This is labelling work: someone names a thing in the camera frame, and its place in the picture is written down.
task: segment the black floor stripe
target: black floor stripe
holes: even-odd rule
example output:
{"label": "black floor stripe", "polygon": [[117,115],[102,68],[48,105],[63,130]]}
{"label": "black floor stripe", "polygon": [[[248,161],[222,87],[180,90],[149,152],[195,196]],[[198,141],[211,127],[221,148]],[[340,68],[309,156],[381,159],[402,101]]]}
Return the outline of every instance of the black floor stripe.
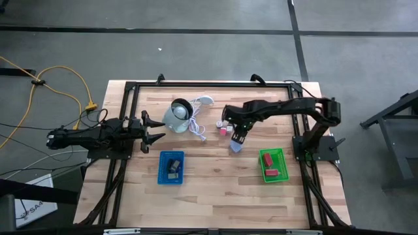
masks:
{"label": "black floor stripe", "polygon": [[[166,34],[223,34],[223,35],[293,35],[293,30],[275,29],[129,29],[105,27],[43,27],[0,25],[0,31],[44,33],[166,33]],[[295,31],[300,36],[319,37],[418,37],[417,32],[367,32],[367,31]]]}
{"label": "black floor stripe", "polygon": [[418,32],[299,31],[299,34],[322,37],[418,37]]}
{"label": "black floor stripe", "polygon": [[303,56],[302,43],[300,41],[298,21],[295,14],[295,6],[293,6],[292,0],[287,0],[289,6],[290,21],[292,23],[293,38],[295,40],[296,56],[298,58],[300,77],[302,82],[309,82],[308,71],[306,70],[305,58]]}
{"label": "black floor stripe", "polygon": [[0,31],[51,32],[51,33],[170,33],[170,34],[220,34],[220,35],[292,35],[292,30],[264,29],[125,29],[92,27],[32,27],[0,26]]}

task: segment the yellow extension cord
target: yellow extension cord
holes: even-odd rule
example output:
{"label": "yellow extension cord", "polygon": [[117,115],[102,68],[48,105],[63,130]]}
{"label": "yellow extension cord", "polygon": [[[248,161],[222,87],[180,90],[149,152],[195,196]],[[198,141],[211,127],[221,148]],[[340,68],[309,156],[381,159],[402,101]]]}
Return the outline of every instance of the yellow extension cord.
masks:
{"label": "yellow extension cord", "polygon": [[[17,66],[17,65],[15,65],[14,63],[12,63],[11,61],[9,61],[8,59],[5,59],[4,57],[1,57],[0,56],[0,59],[2,59],[3,61],[6,61],[7,63],[9,63],[10,65],[12,65],[12,66],[14,66],[14,67],[16,67],[17,69],[19,69],[19,70],[21,70],[22,72],[24,72],[24,73],[26,73],[27,75],[29,75],[30,77],[32,77],[33,79],[35,79],[36,81],[40,81],[40,77],[46,72],[46,71],[49,71],[49,70],[51,70],[51,69],[56,69],[56,68],[60,68],[60,69],[67,69],[68,71],[71,71],[71,72],[73,72],[75,75],[77,75],[77,77],[79,77],[80,79],[81,79],[81,81],[83,81],[83,83],[84,83],[84,86],[86,87],[86,89],[87,89],[87,94],[88,94],[88,97],[89,97],[89,104],[86,106],[86,110],[94,110],[94,109],[96,109],[97,108],[97,104],[95,104],[93,101],[92,101],[92,99],[91,99],[91,95],[90,95],[90,90],[89,90],[89,87],[87,86],[87,83],[86,83],[86,81],[84,80],[84,78],[83,77],[81,77],[81,75],[79,75],[76,71],[74,71],[74,70],[72,70],[72,69],[70,69],[70,68],[68,68],[68,67],[66,67],[66,66],[61,66],[61,65],[58,65],[58,66],[54,66],[54,67],[50,67],[50,68],[47,68],[47,69],[44,69],[44,70],[42,70],[39,74],[38,74],[38,76],[33,76],[32,74],[30,74],[30,73],[28,73],[28,72],[26,72],[26,70],[24,70],[24,69],[22,69],[21,67],[19,67],[19,66]],[[67,97],[70,97],[70,98],[72,98],[73,100],[75,100],[77,103],[78,103],[78,109],[79,109],[79,115],[81,115],[81,113],[82,113],[82,109],[81,109],[81,103],[80,103],[80,101],[76,98],[76,97],[74,97],[74,96],[72,96],[72,95],[70,95],[70,94],[67,94],[67,93],[64,93],[64,92],[60,92],[60,91],[57,91],[57,90],[55,90],[55,89],[53,89],[52,87],[50,87],[50,86],[48,86],[48,85],[46,85],[46,84],[44,84],[44,86],[45,87],[47,87],[49,90],[51,90],[51,91],[53,91],[54,93],[57,93],[57,94],[60,94],[60,95],[65,95],[65,96],[67,96]],[[32,105],[32,98],[33,98],[33,94],[34,94],[34,92],[35,92],[35,88],[36,88],[36,85],[32,85],[32,88],[31,88],[31,93],[30,93],[30,95],[29,95],[29,103],[28,103],[28,105],[27,105],[27,108],[26,108],[26,113],[25,113],[25,115],[23,116],[23,118],[20,120],[20,122],[19,122],[19,124],[17,125],[17,127],[11,132],[11,134],[8,136],[8,138],[0,145],[0,149],[8,142],[8,140],[9,140],[9,138],[11,138],[12,136],[13,136],[13,134],[18,130],[18,128],[20,127],[20,125],[24,122],[24,120],[25,120],[25,118],[26,118],[26,116],[27,116],[27,114],[29,113],[29,111],[30,111],[30,109],[31,109],[31,105]],[[78,120],[77,122],[76,122],[76,125],[73,127],[73,129],[74,130],[77,130],[78,129],[78,126],[79,126],[79,124],[80,124],[80,120]]]}

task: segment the gray concrete floor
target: gray concrete floor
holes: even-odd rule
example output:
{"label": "gray concrete floor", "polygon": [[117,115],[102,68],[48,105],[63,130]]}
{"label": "gray concrete floor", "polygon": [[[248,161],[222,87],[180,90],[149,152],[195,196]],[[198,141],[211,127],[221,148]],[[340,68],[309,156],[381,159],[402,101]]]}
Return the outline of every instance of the gray concrete floor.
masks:
{"label": "gray concrete floor", "polygon": [[[294,0],[301,30],[416,31],[414,0]],[[285,0],[12,0],[0,24],[143,27],[190,29],[291,29]],[[347,205],[359,228],[418,233],[418,191],[384,193],[381,184],[398,177],[378,127],[359,123],[407,92],[418,88],[418,38],[302,37],[310,81],[325,96],[342,103],[343,122],[332,132],[347,141],[339,147]],[[247,80],[253,73],[265,80],[300,80],[292,36],[272,35],[147,35],[0,32],[0,55],[40,71],[66,65],[84,76],[95,102],[102,105],[111,79]],[[44,77],[60,91],[87,95],[81,81],[56,70]],[[17,124],[25,112],[30,79],[1,77],[0,121]],[[36,90],[25,125],[58,127],[77,117],[76,104]],[[8,135],[10,128],[0,127]],[[46,131],[20,129],[14,137],[48,153]],[[22,168],[43,154],[9,142],[0,151],[0,172]],[[74,154],[53,168],[84,161]],[[28,181],[45,172],[18,174]]]}

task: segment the pink block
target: pink block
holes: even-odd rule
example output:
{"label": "pink block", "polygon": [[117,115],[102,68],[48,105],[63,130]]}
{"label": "pink block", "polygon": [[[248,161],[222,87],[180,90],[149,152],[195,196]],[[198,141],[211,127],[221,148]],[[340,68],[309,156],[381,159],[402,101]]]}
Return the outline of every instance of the pink block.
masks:
{"label": "pink block", "polygon": [[279,170],[278,169],[268,169],[266,170],[266,176],[278,176]]}
{"label": "pink block", "polygon": [[266,166],[271,166],[271,165],[273,165],[273,159],[272,159],[272,156],[271,156],[269,153],[265,153],[265,154],[263,155],[263,158],[264,158],[264,164],[265,164]]}
{"label": "pink block", "polygon": [[219,130],[219,133],[220,133],[221,135],[223,135],[223,136],[226,136],[226,135],[227,135],[227,129],[226,129],[226,128],[224,128],[224,127],[222,127],[222,128]]}

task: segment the metal stand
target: metal stand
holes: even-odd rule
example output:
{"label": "metal stand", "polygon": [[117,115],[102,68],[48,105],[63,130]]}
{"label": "metal stand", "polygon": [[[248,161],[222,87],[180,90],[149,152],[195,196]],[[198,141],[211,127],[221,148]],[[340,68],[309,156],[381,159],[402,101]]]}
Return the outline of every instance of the metal stand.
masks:
{"label": "metal stand", "polygon": [[418,186],[418,179],[413,175],[408,159],[418,158],[418,146],[415,139],[418,133],[418,116],[396,115],[411,107],[415,110],[418,104],[418,90],[405,94],[401,99],[380,113],[360,123],[364,129],[379,124],[387,148],[395,157],[403,179],[395,180],[382,186],[383,190]]}
{"label": "metal stand", "polygon": [[0,14],[5,13],[5,11],[6,11],[6,6],[7,6],[7,4],[8,4],[8,1],[9,1],[9,0],[3,0],[3,1],[1,2],[1,5],[0,5]]}

